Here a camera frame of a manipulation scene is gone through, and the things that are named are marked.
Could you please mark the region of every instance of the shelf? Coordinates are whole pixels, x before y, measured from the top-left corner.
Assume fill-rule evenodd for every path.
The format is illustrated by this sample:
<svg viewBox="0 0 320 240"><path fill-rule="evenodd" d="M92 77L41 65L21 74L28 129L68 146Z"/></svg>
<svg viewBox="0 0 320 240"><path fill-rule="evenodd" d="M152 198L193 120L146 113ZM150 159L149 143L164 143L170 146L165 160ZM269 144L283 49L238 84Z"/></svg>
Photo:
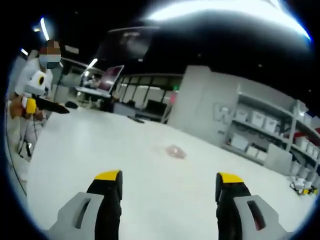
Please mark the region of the shelf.
<svg viewBox="0 0 320 240"><path fill-rule="evenodd" d="M284 137L282 137L282 136L279 136L278 134L276 134L276 133L274 133L274 132L267 131L267 130L265 130L265 129L261 128L261 127L258 127L258 126L256 126L256 125L250 123L250 122L240 121L240 120L238 120L238 119L236 119L236 118L234 118L233 121L234 121L235 123L237 123L237 124L241 124L241 125L243 125L243 126L246 126L246 127L251 128L251 129L254 129L254 130L258 131L258 132L261 132L261 133L263 133L263 134L265 134L265 135L268 135L268 136L270 136L270 137L272 137L272 138L278 139L278 140L282 141L282 142L285 143L285 144L288 144L288 142L289 142L289 139L284 138Z"/></svg>
<svg viewBox="0 0 320 240"><path fill-rule="evenodd" d="M235 147L233 147L233 146L224 144L224 145L222 145L222 148L223 148L224 150L227 150L227 151L231 152L231 153L234 153L234 154L236 154L236 155L239 155L239 156L241 156L241 157L243 157L243 158L245 158L245 159L248 159L248 160L254 162L255 164L259 164L259 165L261 165L261 166L264 165L264 161L262 161L262 160L260 160L260 159L258 159L258 158L256 158L256 157L254 157L254 156L251 156L251 155L247 154L246 152L244 152L244 151L242 151L242 150L240 150L240 149L237 149L237 148L235 148Z"/></svg>
<svg viewBox="0 0 320 240"><path fill-rule="evenodd" d="M263 99L260 99L258 97L252 96L244 92L239 93L239 103L243 103L255 109L259 109L281 119L288 117L293 118L294 116L292 112L280 106L277 106L271 102L265 101Z"/></svg>
<svg viewBox="0 0 320 240"><path fill-rule="evenodd" d="M320 141L320 134L312 127L306 125L303 121L297 119L296 120L296 128L300 132L307 134L309 137L315 138L318 141Z"/></svg>
<svg viewBox="0 0 320 240"><path fill-rule="evenodd" d="M312 159L313 161L315 161L315 163L317 163L319 160L314 158L313 156L311 156L309 153L307 153L306 151L303 151L298 145L296 144L292 144L291 146L293 149L297 150L298 152L300 152L301 154L307 156L308 158Z"/></svg>

